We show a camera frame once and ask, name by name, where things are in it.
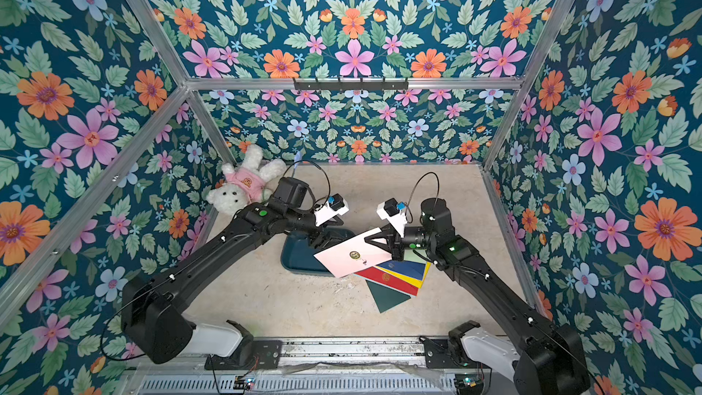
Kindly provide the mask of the pink envelope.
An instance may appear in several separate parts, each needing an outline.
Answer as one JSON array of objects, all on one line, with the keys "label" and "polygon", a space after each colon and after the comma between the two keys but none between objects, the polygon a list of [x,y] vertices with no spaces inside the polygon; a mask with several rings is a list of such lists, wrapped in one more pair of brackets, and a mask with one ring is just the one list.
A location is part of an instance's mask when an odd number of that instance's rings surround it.
[{"label": "pink envelope", "polygon": [[348,241],[318,252],[314,257],[336,278],[388,262],[391,258],[387,252],[381,250],[381,247],[369,245],[364,241],[366,236],[378,229],[374,228],[358,234]]}]

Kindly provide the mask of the light green envelope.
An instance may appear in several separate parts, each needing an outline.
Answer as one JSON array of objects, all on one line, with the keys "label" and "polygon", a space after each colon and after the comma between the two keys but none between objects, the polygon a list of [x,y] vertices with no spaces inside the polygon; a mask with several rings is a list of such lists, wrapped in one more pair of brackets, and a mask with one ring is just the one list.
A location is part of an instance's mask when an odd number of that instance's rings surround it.
[{"label": "light green envelope", "polygon": [[404,261],[412,263],[429,263],[429,260],[426,258],[424,251],[417,252],[411,249],[404,251]]}]

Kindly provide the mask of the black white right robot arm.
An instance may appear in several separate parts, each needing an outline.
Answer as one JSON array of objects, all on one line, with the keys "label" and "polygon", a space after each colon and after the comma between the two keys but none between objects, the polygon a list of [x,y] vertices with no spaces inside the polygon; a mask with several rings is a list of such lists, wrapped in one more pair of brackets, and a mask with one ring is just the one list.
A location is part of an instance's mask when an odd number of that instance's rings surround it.
[{"label": "black white right robot arm", "polygon": [[583,394],[592,387],[581,337],[557,326],[520,298],[489,266],[479,250],[459,235],[444,199],[420,205],[420,223],[411,226],[409,208],[396,199],[378,205],[386,225],[365,241],[400,261],[407,250],[422,251],[438,270],[468,291],[506,334],[500,339],[475,321],[449,334],[454,360],[486,365],[511,380],[520,394]]}]

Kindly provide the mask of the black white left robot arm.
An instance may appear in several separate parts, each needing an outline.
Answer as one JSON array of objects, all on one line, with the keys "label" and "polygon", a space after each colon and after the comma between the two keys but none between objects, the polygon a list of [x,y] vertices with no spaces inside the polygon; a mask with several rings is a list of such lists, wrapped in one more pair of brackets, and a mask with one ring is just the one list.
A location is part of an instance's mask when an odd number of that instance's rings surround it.
[{"label": "black white left robot arm", "polygon": [[222,232],[177,266],[129,281],[124,287],[122,332],[155,364],[181,355],[246,357],[247,330],[234,322],[190,320],[186,309],[234,263],[276,235],[299,232],[314,248],[326,245],[326,228],[342,225],[347,201],[334,194],[303,210],[308,188],[299,179],[282,178],[265,203],[254,202],[237,212]]}]

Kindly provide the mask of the dark teal storage box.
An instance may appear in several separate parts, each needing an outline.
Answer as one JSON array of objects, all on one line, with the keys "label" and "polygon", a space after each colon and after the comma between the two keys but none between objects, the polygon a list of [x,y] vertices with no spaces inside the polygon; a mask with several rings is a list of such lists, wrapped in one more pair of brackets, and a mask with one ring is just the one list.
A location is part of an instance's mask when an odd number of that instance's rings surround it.
[{"label": "dark teal storage box", "polygon": [[281,253],[281,265],[292,274],[331,277],[332,274],[314,257],[323,250],[313,250],[302,241],[305,233],[292,232],[287,236]]}]

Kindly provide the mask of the red envelope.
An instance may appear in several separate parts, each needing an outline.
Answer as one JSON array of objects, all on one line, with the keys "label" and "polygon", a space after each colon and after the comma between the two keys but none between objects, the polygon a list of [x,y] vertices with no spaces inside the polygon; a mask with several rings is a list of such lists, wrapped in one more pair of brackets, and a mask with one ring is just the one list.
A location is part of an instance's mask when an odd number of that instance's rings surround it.
[{"label": "red envelope", "polygon": [[365,270],[356,272],[357,276],[375,283],[376,285],[382,285],[396,292],[407,294],[407,296],[417,296],[419,288],[403,281],[402,279],[388,274],[376,267],[369,267]]}]

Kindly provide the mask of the dark green envelope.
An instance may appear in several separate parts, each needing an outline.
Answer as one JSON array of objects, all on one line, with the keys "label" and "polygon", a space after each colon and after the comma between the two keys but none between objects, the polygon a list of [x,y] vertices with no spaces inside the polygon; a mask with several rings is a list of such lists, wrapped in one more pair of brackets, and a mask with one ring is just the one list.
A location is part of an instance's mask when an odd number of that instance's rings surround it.
[{"label": "dark green envelope", "polygon": [[411,299],[411,296],[398,292],[384,285],[378,285],[367,281],[369,292],[380,314],[383,314],[394,307],[401,305]]}]

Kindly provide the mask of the white teddy bear pink shirt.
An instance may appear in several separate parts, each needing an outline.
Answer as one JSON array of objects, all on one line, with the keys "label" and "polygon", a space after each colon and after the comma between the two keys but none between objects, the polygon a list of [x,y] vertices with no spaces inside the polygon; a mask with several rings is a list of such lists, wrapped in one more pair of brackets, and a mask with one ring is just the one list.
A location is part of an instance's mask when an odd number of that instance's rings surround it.
[{"label": "white teddy bear pink shirt", "polygon": [[252,144],[239,166],[224,164],[224,183],[206,195],[206,202],[220,214],[234,216],[252,203],[262,203],[274,191],[273,183],[286,170],[281,159],[263,162],[263,150]]}]

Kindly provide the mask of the right green circuit board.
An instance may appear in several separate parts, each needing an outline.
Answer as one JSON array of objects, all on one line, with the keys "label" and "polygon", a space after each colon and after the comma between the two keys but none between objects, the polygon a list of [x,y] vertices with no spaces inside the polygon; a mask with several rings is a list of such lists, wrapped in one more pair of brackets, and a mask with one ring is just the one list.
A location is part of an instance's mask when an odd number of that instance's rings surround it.
[{"label": "right green circuit board", "polygon": [[475,375],[456,374],[453,382],[456,395],[482,395],[484,393],[484,380]]}]

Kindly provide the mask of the green circuit board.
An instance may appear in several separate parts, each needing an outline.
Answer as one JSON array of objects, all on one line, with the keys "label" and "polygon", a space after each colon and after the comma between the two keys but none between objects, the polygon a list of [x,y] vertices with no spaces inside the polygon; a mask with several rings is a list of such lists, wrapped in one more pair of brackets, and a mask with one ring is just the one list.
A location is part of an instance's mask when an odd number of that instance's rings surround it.
[{"label": "green circuit board", "polygon": [[456,395],[482,395],[484,393],[484,380],[475,375],[456,374],[453,382]]},{"label": "green circuit board", "polygon": [[237,390],[237,391],[252,391],[254,389],[255,385],[255,378],[253,377],[245,377],[245,376],[237,376],[232,383],[232,389]]}]

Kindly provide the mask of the left green circuit board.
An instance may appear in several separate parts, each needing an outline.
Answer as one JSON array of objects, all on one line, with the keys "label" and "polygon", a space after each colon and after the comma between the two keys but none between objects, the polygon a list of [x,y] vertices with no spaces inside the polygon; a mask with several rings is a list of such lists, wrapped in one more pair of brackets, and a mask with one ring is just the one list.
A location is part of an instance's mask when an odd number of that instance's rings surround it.
[{"label": "left green circuit board", "polygon": [[237,391],[252,391],[254,389],[255,385],[255,378],[253,377],[245,377],[245,376],[237,376],[232,383],[232,389],[237,390]]}]

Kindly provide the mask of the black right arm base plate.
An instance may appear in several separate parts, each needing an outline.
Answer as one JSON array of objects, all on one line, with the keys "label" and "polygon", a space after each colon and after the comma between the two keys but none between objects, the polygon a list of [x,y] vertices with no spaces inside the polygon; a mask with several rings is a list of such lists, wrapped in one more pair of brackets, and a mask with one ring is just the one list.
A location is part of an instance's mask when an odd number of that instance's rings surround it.
[{"label": "black right arm base plate", "polygon": [[488,365],[468,358],[458,338],[419,336],[419,341],[424,347],[428,369],[490,369]]}]

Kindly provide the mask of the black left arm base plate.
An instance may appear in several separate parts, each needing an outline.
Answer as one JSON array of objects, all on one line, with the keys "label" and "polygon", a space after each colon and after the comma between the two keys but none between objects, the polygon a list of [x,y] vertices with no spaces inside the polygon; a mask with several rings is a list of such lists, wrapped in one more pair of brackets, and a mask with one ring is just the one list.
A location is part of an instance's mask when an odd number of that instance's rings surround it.
[{"label": "black left arm base plate", "polygon": [[281,340],[244,341],[226,358],[213,356],[206,359],[206,370],[270,370],[277,369],[283,356]]}]

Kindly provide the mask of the aluminium front rail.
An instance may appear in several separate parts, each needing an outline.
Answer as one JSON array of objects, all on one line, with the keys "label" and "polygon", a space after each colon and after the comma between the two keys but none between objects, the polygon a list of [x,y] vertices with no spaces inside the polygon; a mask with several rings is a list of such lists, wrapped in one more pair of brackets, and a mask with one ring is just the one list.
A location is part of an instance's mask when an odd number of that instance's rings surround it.
[{"label": "aluminium front rail", "polygon": [[[491,369],[428,369],[419,336],[260,338],[281,340],[277,369],[206,370],[208,357],[187,355],[164,365],[137,360],[118,382],[119,394],[455,394],[456,374],[484,380],[483,394],[520,394]],[[252,391],[232,389],[237,376]]]}]

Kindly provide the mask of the metal hook rail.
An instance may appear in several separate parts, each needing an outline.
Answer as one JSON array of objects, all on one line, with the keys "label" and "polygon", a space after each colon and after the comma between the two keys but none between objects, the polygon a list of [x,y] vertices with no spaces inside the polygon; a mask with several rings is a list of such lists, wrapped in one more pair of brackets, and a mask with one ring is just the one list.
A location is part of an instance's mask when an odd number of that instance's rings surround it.
[{"label": "metal hook rail", "polygon": [[410,88],[408,80],[397,79],[293,79],[296,91],[406,91]]}]

